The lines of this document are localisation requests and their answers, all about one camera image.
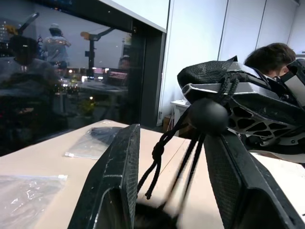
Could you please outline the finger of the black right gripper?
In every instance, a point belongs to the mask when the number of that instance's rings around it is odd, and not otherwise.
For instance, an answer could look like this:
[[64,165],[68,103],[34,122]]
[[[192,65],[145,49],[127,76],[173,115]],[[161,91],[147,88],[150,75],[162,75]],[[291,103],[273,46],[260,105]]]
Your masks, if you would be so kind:
[[271,78],[259,70],[247,67],[237,59],[229,59],[228,72],[240,73],[240,86],[234,99],[247,108],[304,108],[305,66],[304,60],[288,65],[283,76]]

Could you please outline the finger of the black lattice right gripper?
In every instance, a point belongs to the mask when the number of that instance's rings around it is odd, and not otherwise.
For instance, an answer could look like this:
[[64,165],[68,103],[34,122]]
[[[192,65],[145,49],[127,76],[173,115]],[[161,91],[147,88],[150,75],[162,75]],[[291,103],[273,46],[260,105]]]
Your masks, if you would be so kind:
[[229,129],[243,135],[251,152],[281,159],[305,157],[305,111],[254,83],[189,83],[182,88],[190,103],[209,98],[229,113]]

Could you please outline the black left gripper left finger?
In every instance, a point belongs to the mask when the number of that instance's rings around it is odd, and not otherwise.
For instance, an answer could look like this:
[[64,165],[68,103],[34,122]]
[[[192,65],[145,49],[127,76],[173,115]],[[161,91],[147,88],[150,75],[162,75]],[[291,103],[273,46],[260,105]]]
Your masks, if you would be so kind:
[[140,125],[121,129],[85,180],[70,229],[132,229],[139,174]]

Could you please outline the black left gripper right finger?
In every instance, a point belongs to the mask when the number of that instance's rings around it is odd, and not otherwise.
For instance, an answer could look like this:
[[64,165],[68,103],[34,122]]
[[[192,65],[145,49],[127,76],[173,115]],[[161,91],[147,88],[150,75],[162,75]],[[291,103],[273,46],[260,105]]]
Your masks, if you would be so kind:
[[305,223],[269,170],[238,136],[207,135],[204,151],[226,229],[303,229]]

